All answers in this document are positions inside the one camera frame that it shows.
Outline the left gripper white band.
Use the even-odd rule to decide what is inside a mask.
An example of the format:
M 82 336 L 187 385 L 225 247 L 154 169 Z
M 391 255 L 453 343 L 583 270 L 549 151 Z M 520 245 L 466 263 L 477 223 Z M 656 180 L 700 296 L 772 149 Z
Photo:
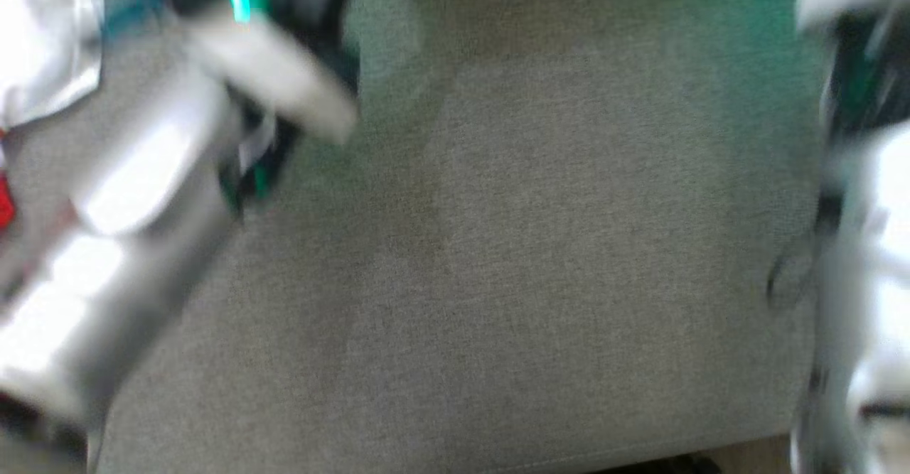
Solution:
M 205 0 L 185 21 L 192 54 L 251 102 L 306 133 L 347 143 L 360 121 L 347 0 Z

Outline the red jersey white sleeves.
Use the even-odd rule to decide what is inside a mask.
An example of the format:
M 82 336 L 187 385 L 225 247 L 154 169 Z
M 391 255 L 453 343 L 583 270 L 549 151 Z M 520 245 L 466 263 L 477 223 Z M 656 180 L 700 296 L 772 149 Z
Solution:
M 105 0 L 0 0 L 0 232 L 16 218 L 4 137 L 100 85 Z

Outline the large grey sofa chaise cushion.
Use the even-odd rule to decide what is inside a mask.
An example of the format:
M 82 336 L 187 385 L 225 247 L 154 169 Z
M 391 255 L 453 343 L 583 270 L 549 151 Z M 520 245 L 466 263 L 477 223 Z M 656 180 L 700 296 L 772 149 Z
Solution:
M 98 474 L 585 472 L 783 434 L 823 57 L 793 0 L 353 0 L 360 130 L 293 151 Z

